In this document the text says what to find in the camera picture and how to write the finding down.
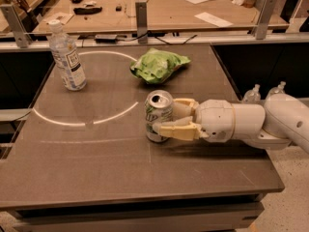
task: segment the plastic bottle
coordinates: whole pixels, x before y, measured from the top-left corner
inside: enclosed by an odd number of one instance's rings
[[[286,92],[284,91],[284,86],[286,85],[285,81],[281,81],[280,84],[278,85],[278,87],[273,87],[272,89],[269,90],[268,95],[266,97],[269,98],[270,96],[274,95],[274,94],[285,94]]]
[[[259,103],[261,100],[261,95],[259,93],[260,85],[255,84],[254,88],[251,90],[248,90],[242,99],[242,103]]]
[[[60,20],[54,19],[48,24],[52,31],[49,46],[65,87],[72,91],[82,89],[86,85],[86,77],[74,39],[64,33]]]

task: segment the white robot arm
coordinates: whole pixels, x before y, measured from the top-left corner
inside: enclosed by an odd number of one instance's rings
[[[154,130],[180,140],[237,139],[260,149],[283,149],[292,142],[309,153],[309,108],[286,95],[270,96],[264,106],[208,100],[175,100],[179,120],[155,123]]]

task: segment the transparent bottle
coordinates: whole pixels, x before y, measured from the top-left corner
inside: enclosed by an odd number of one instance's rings
[[[260,85],[255,84],[253,89],[248,90],[244,94],[244,97],[243,97],[241,103],[248,103],[248,104],[259,103],[260,100],[261,100],[261,95],[260,95],[259,90],[260,90]]]
[[[48,24],[52,31],[49,47],[65,87],[72,91],[82,89],[86,85],[86,77],[76,52],[75,40],[64,33],[60,20],[54,19]]]
[[[272,89],[269,90],[268,95],[266,97],[269,98],[270,96],[274,94],[285,94],[286,92],[284,91],[284,86],[286,85],[285,81],[281,81],[280,84],[277,87],[273,87]]]

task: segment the green bag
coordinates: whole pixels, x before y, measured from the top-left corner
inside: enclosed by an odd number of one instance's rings
[[[132,62],[131,72],[147,83],[163,83],[180,66],[189,63],[188,57],[176,53],[151,48],[137,61]]]

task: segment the soda can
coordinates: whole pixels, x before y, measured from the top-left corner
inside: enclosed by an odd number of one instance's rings
[[[161,136],[153,130],[155,122],[173,120],[173,97],[164,90],[152,91],[145,101],[146,135],[153,142],[164,142],[168,137]]]

